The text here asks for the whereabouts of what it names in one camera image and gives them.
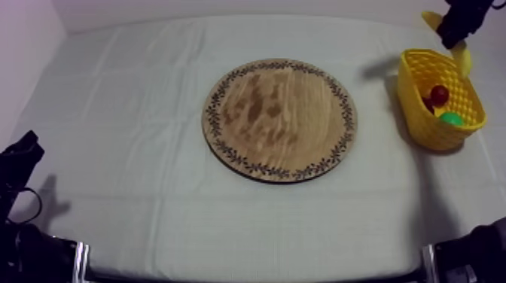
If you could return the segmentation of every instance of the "white table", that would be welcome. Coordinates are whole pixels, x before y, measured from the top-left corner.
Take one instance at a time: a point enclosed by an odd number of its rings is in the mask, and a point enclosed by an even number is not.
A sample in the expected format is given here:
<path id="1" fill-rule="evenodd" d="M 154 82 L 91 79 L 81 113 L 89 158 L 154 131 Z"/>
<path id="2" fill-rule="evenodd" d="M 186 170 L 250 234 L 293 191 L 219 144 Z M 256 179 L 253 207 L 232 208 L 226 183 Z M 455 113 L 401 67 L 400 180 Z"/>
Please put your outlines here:
<path id="1" fill-rule="evenodd" d="M 401 274 L 419 265 L 422 245 L 506 215 L 504 46 L 470 46 L 471 79 L 489 124 L 450 155 L 410 145 L 389 98 L 399 54 L 442 50 L 435 35 L 301 16 L 207 17 L 73 35 L 13 140 L 28 129 L 40 136 L 47 152 L 29 184 L 56 192 L 46 205 L 48 232 L 90 244 L 94 269 L 206 281 Z M 329 72 L 358 111 L 347 158 L 320 178 L 283 187 L 225 168 L 200 128 L 204 100 L 223 74 L 277 57 Z M 20 199 L 17 211 L 28 202 Z"/>

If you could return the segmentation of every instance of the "wooden board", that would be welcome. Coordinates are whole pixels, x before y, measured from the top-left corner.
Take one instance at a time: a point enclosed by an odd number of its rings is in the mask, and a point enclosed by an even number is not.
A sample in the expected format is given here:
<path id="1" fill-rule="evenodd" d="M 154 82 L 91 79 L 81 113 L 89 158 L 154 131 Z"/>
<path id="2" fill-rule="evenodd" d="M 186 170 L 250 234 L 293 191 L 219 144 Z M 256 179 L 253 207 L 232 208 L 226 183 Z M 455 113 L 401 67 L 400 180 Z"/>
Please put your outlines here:
<path id="1" fill-rule="evenodd" d="M 318 177 L 352 147 L 357 114 L 348 93 L 305 62 L 268 59 L 229 72 L 212 89 L 202 126 L 231 169 L 259 181 Z"/>

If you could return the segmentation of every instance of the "green ball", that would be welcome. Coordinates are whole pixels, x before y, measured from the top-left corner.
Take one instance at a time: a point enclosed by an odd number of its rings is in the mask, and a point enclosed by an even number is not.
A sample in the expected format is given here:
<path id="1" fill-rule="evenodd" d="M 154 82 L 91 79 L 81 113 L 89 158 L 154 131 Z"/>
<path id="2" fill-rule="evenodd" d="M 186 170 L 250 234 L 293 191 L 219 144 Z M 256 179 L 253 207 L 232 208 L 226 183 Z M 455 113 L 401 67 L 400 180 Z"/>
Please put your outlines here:
<path id="1" fill-rule="evenodd" d="M 455 126 L 464 126 L 464 120 L 455 112 L 444 112 L 439 119 Z"/>

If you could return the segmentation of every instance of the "plastic basket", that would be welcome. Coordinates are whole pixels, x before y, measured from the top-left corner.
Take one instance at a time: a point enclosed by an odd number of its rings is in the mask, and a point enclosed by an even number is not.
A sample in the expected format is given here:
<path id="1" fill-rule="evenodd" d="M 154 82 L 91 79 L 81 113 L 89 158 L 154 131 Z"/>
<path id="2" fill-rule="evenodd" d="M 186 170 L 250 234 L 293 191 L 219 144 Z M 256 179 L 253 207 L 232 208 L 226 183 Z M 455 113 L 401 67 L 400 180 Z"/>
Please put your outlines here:
<path id="1" fill-rule="evenodd" d="M 444 85 L 449 101 L 432 114 L 423 104 L 432 87 Z M 432 50 L 406 50 L 401 55 L 398 74 L 398 96 L 410 135 L 416 143 L 436 151 L 458 147 L 465 138 L 486 123 L 486 114 L 468 78 L 457 75 L 449 57 Z M 445 123 L 438 117 L 446 111 L 456 112 L 464 126 Z"/>

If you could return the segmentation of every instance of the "red ball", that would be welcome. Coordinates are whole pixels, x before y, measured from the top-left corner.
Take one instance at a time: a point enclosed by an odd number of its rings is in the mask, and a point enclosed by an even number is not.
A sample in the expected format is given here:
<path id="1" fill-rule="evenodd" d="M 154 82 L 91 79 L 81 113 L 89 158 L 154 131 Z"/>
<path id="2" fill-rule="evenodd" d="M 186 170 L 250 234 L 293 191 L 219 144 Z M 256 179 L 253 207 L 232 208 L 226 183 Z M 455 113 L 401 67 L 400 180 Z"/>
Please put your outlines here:
<path id="1" fill-rule="evenodd" d="M 448 92 L 448 89 L 444 86 L 437 85 L 435 87 L 432 87 L 431 90 L 431 101 L 432 104 L 435 106 L 443 106 L 445 103 L 448 102 L 448 99 L 450 98 L 450 93 Z"/>
<path id="2" fill-rule="evenodd" d="M 423 101 L 423 104 L 425 105 L 425 107 L 427 108 L 427 110 L 429 110 L 433 114 L 434 113 L 434 107 L 432 106 L 431 99 L 427 99 L 425 97 L 422 97 L 422 101 Z"/>

